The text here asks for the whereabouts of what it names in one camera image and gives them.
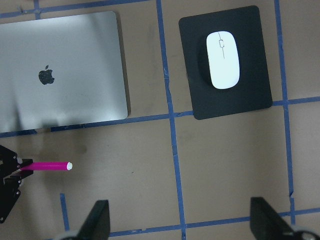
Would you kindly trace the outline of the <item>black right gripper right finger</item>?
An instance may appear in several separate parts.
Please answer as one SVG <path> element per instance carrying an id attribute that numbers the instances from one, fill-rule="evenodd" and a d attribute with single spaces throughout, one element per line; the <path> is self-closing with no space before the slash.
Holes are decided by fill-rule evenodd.
<path id="1" fill-rule="evenodd" d="M 295 235 L 263 197 L 250 199 L 249 226 L 256 240 L 293 240 Z"/>

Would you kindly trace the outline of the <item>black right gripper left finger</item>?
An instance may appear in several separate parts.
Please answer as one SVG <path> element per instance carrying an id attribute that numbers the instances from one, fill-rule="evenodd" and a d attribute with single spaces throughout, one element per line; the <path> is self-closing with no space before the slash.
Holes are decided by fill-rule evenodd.
<path id="1" fill-rule="evenodd" d="M 78 240 L 107 240 L 111 232 L 108 200 L 95 202 L 78 234 Z"/>

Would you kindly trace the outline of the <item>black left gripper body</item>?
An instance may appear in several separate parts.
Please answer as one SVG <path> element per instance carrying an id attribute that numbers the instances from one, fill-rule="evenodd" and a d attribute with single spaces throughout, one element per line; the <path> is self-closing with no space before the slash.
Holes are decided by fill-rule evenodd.
<path id="1" fill-rule="evenodd" d="M 9 216 L 15 203 L 17 202 L 20 191 L 18 180 L 11 178 L 11 174 L 19 168 L 17 154 L 0 146 L 0 223 L 3 224 Z"/>

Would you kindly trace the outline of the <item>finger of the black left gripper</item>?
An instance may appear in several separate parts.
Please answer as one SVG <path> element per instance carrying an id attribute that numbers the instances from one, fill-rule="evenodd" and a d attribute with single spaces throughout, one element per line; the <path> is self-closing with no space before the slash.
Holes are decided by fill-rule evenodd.
<path id="1" fill-rule="evenodd" d="M 17 168 L 25 168 L 33 163 L 32 159 L 17 159 Z"/>
<path id="2" fill-rule="evenodd" d="M 19 170 L 4 179 L 5 184 L 20 184 L 21 181 L 34 173 L 33 170 Z"/>

